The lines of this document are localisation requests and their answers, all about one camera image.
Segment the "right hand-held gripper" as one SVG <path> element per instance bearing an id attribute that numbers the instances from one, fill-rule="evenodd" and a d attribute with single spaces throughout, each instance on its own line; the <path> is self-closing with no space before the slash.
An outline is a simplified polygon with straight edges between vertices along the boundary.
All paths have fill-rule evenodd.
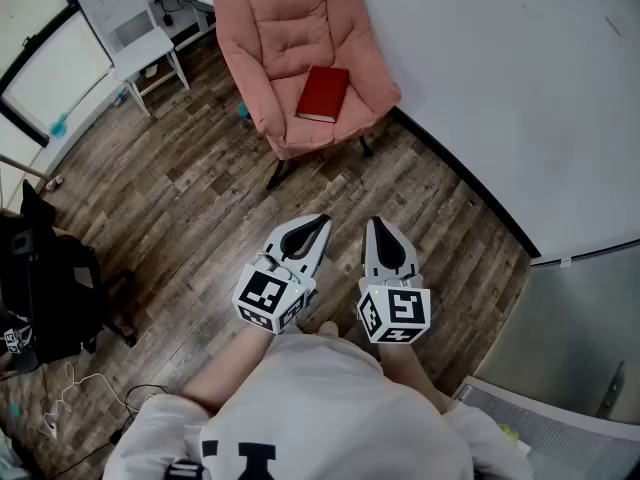
<path id="1" fill-rule="evenodd" d="M 356 304 L 359 320 L 374 344 L 412 344 L 431 325 L 431 292 L 417 272 L 417 252 L 393 224 L 374 216 L 366 224 L 362 263 L 365 275 L 413 275 L 384 281 L 361 281 Z"/>

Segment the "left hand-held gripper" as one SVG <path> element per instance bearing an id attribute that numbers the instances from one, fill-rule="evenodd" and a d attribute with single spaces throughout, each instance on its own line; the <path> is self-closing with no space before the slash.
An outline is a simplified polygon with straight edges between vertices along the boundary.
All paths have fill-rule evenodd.
<path id="1" fill-rule="evenodd" d="M 244 321 L 273 334 L 294 322 L 312 297 L 318 269 L 332 229 L 327 214 L 309 214 L 277 226 L 264 251 L 246 264 L 232 303 Z M 293 261 L 300 272 L 279 261 Z"/>

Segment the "red book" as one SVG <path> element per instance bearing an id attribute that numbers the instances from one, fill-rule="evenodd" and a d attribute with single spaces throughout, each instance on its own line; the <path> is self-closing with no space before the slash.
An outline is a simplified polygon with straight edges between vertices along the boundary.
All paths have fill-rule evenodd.
<path id="1" fill-rule="evenodd" d="M 313 66 L 303 88 L 296 115 L 303 119 L 335 123 L 348 85 L 348 70 Z"/>

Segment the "pink armchair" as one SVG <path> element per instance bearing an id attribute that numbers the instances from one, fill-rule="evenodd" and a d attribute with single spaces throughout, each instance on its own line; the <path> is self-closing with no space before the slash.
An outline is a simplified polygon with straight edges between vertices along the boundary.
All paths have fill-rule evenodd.
<path id="1" fill-rule="evenodd" d="M 219 47 L 257 132 L 278 158 L 267 186 L 293 161 L 365 133 L 401 99 L 364 0 L 213 0 Z M 312 72 L 348 73 L 334 120 L 299 103 Z"/>

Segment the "person's right forearm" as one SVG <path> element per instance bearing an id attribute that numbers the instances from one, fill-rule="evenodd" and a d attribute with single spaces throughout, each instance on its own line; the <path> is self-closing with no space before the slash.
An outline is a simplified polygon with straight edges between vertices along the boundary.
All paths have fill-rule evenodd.
<path id="1" fill-rule="evenodd" d="M 444 400 L 423 369 L 410 344 L 379 343 L 378 351 L 382 370 L 388 379 L 417 391 L 440 414 L 446 413 L 447 408 Z"/>

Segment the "person's left forearm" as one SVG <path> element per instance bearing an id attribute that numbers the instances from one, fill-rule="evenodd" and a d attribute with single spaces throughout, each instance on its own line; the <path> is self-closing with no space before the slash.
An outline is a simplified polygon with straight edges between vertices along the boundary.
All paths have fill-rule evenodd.
<path id="1" fill-rule="evenodd" d="M 246 325 L 184 386 L 181 395 L 216 414 L 265 357 L 275 335 Z"/>

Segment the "black baseboard strip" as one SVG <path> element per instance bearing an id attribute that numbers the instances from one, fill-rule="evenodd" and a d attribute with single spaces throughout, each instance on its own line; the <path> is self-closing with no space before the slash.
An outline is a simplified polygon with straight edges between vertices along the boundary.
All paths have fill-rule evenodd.
<path id="1" fill-rule="evenodd" d="M 426 147 L 432 150 L 446 165 L 464 181 L 473 192 L 480 197 L 484 204 L 495 214 L 506 229 L 523 247 L 531 259 L 541 257 L 541 253 L 527 236 L 520 225 L 514 220 L 498 199 L 483 185 L 483 183 L 445 146 L 443 146 L 433 135 L 422 128 L 408 114 L 397 106 L 389 112 L 389 115 L 400 125 L 412 133 Z"/>

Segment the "person's white shirt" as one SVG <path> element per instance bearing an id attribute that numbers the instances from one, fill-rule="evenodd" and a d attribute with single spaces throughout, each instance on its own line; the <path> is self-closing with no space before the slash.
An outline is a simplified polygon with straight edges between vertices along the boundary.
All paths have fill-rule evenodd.
<path id="1" fill-rule="evenodd" d="M 181 459 L 211 480 L 531 480 L 525 453 L 484 412 L 440 414 L 341 339 L 279 336 L 214 415 L 161 394 L 111 453 L 104 480 L 163 480 Z"/>

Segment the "grey metal door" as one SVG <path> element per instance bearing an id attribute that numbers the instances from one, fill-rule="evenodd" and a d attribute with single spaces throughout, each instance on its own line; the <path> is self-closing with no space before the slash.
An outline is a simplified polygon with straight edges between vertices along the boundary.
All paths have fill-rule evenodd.
<path id="1" fill-rule="evenodd" d="M 533 267 L 475 376 L 595 417 L 621 361 L 609 420 L 640 425 L 640 242 Z"/>

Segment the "black office chair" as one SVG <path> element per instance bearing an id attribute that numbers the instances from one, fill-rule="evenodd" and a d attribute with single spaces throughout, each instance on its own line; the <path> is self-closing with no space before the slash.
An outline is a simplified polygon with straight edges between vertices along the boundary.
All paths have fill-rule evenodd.
<path id="1" fill-rule="evenodd" d="M 28 181 L 17 214 L 0 212 L 0 381 L 44 364 L 96 350 L 105 328 L 133 347 L 137 339 L 109 316 L 109 292 L 135 274 L 101 278 L 93 248 L 54 228 L 56 209 Z M 14 355 L 4 332 L 33 327 L 31 347 Z"/>

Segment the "black chest device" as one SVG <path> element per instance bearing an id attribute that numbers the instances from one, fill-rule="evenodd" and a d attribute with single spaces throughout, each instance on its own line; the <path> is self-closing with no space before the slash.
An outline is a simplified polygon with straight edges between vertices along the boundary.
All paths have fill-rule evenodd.
<path id="1" fill-rule="evenodd" d="M 167 467 L 163 480 L 211 480 L 211 475 L 202 464 L 181 459 Z"/>

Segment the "white side table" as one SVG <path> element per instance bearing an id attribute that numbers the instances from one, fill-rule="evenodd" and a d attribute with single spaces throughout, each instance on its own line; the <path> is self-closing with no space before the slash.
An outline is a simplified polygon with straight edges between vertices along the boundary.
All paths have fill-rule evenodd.
<path id="1" fill-rule="evenodd" d="M 141 111 L 150 117 L 143 97 L 176 76 L 186 90 L 190 85 L 178 60 L 174 44 L 160 27 L 116 52 L 114 77 L 129 90 Z"/>

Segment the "wooden stick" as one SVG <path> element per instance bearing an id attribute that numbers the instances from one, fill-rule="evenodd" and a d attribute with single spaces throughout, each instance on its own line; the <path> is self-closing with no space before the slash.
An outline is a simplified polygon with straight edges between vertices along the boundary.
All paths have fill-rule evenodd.
<path id="1" fill-rule="evenodd" d="M 24 165 L 24 164 L 22 164 L 22 163 L 20 163 L 20 162 L 18 162 L 16 160 L 10 158 L 10 157 L 7 157 L 7 156 L 5 156 L 3 154 L 0 154 L 0 162 L 4 163 L 6 165 L 9 165 L 9 166 L 11 166 L 13 168 L 19 169 L 19 170 L 21 170 L 21 171 L 23 171 L 23 172 L 25 172 L 27 174 L 30 174 L 32 176 L 36 176 L 36 177 L 38 177 L 40 179 L 43 179 L 45 181 L 50 181 L 51 180 L 51 177 L 49 175 L 47 175 L 45 173 L 41 173 L 41 172 L 39 172 L 39 171 L 37 171 L 37 170 L 27 166 L 27 165 Z"/>

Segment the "spare gripper device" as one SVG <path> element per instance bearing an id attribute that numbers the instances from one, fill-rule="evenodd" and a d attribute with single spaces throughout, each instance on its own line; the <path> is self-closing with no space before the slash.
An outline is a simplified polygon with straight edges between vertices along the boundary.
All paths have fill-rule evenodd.
<path id="1" fill-rule="evenodd" d="M 2 337 L 7 351 L 14 355 L 22 354 L 29 349 L 31 347 L 32 338 L 33 327 L 31 325 L 27 325 L 20 329 L 9 328 L 4 332 Z"/>

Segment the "white shelf unit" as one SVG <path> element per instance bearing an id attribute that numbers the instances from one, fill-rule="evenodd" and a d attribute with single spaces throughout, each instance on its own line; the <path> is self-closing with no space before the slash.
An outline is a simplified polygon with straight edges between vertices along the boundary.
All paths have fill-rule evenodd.
<path id="1" fill-rule="evenodd" d="M 149 0 L 78 0 L 110 58 L 156 26 Z"/>

